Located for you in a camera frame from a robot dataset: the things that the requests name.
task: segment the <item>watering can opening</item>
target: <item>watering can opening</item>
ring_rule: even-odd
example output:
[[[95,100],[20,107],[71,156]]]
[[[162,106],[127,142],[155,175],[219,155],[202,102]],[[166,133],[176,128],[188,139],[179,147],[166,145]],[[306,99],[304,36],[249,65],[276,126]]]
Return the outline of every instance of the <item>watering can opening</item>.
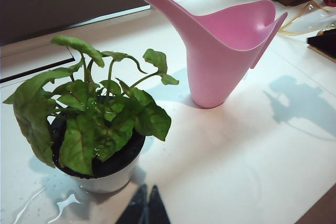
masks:
[[[274,28],[275,8],[260,0],[195,16],[223,44],[235,50],[250,50],[262,44]]]

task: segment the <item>water droplet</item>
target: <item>water droplet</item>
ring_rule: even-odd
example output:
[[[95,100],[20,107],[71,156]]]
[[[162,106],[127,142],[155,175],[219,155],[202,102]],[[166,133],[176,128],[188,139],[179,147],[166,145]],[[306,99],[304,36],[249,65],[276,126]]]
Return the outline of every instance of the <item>water droplet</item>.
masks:
[[[23,207],[23,209],[16,215],[14,224],[17,224],[17,222],[19,221],[21,215],[23,214],[23,212],[26,210],[27,206],[29,205],[30,202],[33,202],[33,199],[35,197],[37,197],[37,195],[39,195],[44,189],[46,189],[45,187],[42,188],[39,192],[37,192],[35,195],[32,196],[32,198],[27,202],[27,204]]]
[[[76,197],[75,197],[74,194],[71,194],[66,200],[57,202],[56,204],[57,204],[57,206],[58,206],[59,214],[58,214],[58,216],[56,216],[56,218],[54,218],[54,219],[48,221],[47,223],[50,224],[50,223],[52,223],[52,222],[58,220],[59,217],[61,217],[64,208],[66,208],[67,206],[69,206],[69,205],[72,204],[72,203],[81,204],[81,203],[76,199]]]

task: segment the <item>watering can spout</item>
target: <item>watering can spout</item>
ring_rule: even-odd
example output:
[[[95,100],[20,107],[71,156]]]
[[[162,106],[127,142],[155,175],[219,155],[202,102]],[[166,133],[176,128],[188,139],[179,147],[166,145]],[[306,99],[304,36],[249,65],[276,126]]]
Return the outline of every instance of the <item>watering can spout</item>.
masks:
[[[192,19],[192,14],[189,13],[181,5],[177,4],[173,0],[145,0],[147,3],[161,11],[173,24],[179,35],[182,37],[184,42],[190,34],[195,35],[195,33],[190,33],[191,29],[197,29],[197,22]]]

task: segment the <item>pink watering can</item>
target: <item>pink watering can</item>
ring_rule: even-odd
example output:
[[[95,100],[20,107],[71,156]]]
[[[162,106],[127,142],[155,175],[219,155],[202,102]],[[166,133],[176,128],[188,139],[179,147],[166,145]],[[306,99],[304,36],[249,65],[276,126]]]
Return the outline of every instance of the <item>pink watering can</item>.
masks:
[[[249,68],[254,68],[287,13],[275,18],[274,4],[260,0],[196,16],[173,0],[145,0],[160,10],[182,37],[193,101],[219,106]]]

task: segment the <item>leaf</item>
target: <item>leaf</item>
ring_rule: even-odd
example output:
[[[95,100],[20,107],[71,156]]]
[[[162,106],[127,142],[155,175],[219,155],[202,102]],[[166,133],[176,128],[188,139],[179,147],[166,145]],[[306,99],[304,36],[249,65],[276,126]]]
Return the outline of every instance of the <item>leaf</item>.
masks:
[[[167,73],[166,55],[153,49],[147,49],[143,58],[146,62],[151,63],[157,67],[159,73]]]
[[[140,103],[141,106],[145,107],[148,104],[154,102],[154,99],[147,92],[140,90],[138,88],[132,88],[130,90],[130,94],[132,97],[136,98],[136,100]]]
[[[54,82],[55,79],[70,76],[72,73],[66,68],[58,68],[40,73],[22,83],[14,92],[13,105],[20,107],[31,101],[37,92],[48,82]]]
[[[115,81],[103,80],[100,83],[104,86],[104,88],[110,89],[110,92],[114,95],[121,93],[120,86]]]
[[[131,138],[134,127],[134,117],[128,110],[122,110],[111,122],[104,138],[96,147],[96,155],[102,162],[115,152],[122,149]]]
[[[124,54],[123,52],[112,52],[112,51],[104,51],[101,53],[103,54],[103,57],[111,56],[115,61],[121,61],[127,55],[127,54]]]
[[[161,76],[161,81],[163,84],[171,84],[171,85],[178,85],[179,81],[176,80],[174,77],[170,76],[166,73],[159,73],[159,76]]]
[[[13,104],[14,103],[14,94],[11,94],[5,101],[3,101],[5,104]]]
[[[67,120],[64,141],[59,150],[59,162],[62,167],[93,175],[92,155],[95,141],[95,128],[88,114],[80,114],[76,119]]]
[[[127,59],[131,59],[135,62],[136,64],[136,67],[138,68],[138,70],[142,73],[146,73],[144,72],[141,68],[140,68],[140,64],[138,62],[137,59],[135,59],[133,56],[130,56],[128,54],[124,54],[123,52],[112,52],[112,51],[104,51],[104,52],[101,52],[103,54],[103,57],[106,57],[106,56],[111,56],[115,61],[121,61],[125,58]]]
[[[88,100],[88,90],[82,80],[70,81],[54,90],[54,94],[61,95],[57,100],[80,111],[85,111]]]
[[[80,61],[77,64],[68,67],[68,69],[70,69],[72,72],[77,72],[82,66],[83,66],[83,59],[80,59]]]
[[[124,83],[122,80],[120,80],[119,78],[116,78],[116,79],[119,81],[122,91],[126,95],[130,96],[130,87],[126,83]]]
[[[164,141],[171,125],[171,118],[164,109],[156,105],[147,92],[132,88],[130,94],[143,107],[136,115],[134,125],[136,131],[145,136],[156,136]]]
[[[71,47],[80,53],[90,56],[99,67],[104,67],[102,54],[94,49],[89,43],[76,37],[69,37],[65,35],[57,35],[51,42],[59,46]]]
[[[47,112],[56,106],[54,99],[46,99],[37,94],[29,103],[14,106],[16,120],[23,136],[32,147],[36,157],[48,166],[55,167],[52,159],[50,124]]]
[[[153,135],[165,141],[171,122],[163,108],[150,103],[137,115],[134,127],[142,135]]]

